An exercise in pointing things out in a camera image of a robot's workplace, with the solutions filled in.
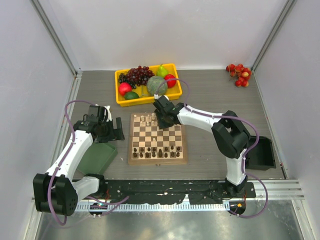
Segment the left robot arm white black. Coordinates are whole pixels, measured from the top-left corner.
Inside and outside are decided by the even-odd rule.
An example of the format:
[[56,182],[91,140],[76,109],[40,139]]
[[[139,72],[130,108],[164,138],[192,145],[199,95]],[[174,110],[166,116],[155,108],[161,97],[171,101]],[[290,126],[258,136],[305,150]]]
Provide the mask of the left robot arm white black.
[[87,173],[74,182],[74,174],[86,151],[94,143],[125,139],[120,117],[112,118],[110,106],[90,105],[88,113],[71,125],[71,135],[58,159],[45,172],[33,178],[36,210],[53,215],[71,216],[79,201],[107,191],[101,174]]

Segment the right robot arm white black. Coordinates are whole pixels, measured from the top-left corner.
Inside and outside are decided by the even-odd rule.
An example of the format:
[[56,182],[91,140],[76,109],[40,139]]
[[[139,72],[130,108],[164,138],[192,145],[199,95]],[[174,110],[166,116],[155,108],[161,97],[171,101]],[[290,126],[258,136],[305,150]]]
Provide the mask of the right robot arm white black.
[[233,111],[212,113],[196,109],[184,103],[173,104],[166,95],[154,95],[155,115],[160,129],[174,125],[192,126],[213,134],[219,151],[226,157],[225,187],[231,195],[244,188],[245,154],[250,133]]

